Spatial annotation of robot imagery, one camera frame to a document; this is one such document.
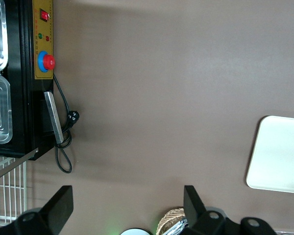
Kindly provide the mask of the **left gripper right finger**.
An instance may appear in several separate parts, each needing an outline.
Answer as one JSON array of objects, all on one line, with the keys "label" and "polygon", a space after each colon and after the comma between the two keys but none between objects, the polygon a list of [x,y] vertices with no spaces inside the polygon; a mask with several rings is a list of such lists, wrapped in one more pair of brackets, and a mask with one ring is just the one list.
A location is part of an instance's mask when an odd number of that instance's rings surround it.
[{"label": "left gripper right finger", "polygon": [[206,212],[205,205],[194,186],[184,186],[183,208],[190,227],[196,224],[198,218]]}]

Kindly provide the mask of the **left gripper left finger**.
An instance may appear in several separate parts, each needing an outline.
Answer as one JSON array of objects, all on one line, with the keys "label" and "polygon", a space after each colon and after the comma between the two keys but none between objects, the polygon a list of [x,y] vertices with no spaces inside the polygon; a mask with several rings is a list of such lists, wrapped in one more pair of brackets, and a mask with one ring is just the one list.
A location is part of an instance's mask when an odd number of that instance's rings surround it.
[{"label": "left gripper left finger", "polygon": [[40,209],[40,215],[53,235],[62,231],[74,210],[73,187],[62,186]]}]

